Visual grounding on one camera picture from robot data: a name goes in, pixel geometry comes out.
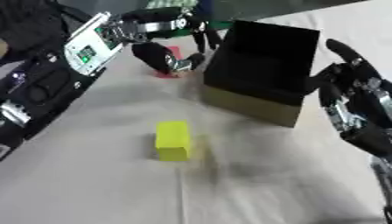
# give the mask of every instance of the white tablecloth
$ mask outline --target white tablecloth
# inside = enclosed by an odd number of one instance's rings
[[[321,30],[313,74],[343,41],[392,80],[392,2],[263,22]],[[191,38],[164,41],[195,51]],[[295,129],[200,103],[200,75],[162,80],[125,50],[55,123],[0,164],[4,224],[381,223],[369,155],[341,141],[315,94]],[[188,163],[152,156],[158,122],[187,120]]]

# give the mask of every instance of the black cardboard box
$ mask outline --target black cardboard box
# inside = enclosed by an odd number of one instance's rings
[[[294,127],[318,40],[319,31],[236,21],[205,71],[202,98]]]

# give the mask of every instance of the pink object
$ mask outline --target pink object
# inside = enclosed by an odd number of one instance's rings
[[[167,48],[169,48],[169,49],[173,52],[174,57],[176,57],[176,59],[182,60],[181,52],[179,51],[179,47],[178,47],[178,46],[176,46],[176,45],[171,45],[171,46],[168,46]],[[178,78],[178,76],[174,76],[174,75],[166,74],[166,73],[160,73],[160,72],[157,72],[157,73],[155,74],[155,76],[157,76],[158,78],[161,78],[161,79],[174,79],[174,78]]]

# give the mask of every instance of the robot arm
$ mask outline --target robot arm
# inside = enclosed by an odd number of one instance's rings
[[[345,63],[331,64],[318,81],[321,107],[346,142],[374,155],[372,168],[387,205],[384,214],[392,223],[392,84],[355,50],[329,39],[327,47]]]

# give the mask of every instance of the yellow cube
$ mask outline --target yellow cube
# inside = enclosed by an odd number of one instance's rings
[[[155,142],[161,161],[186,161],[191,156],[191,136],[185,121],[160,122]]]

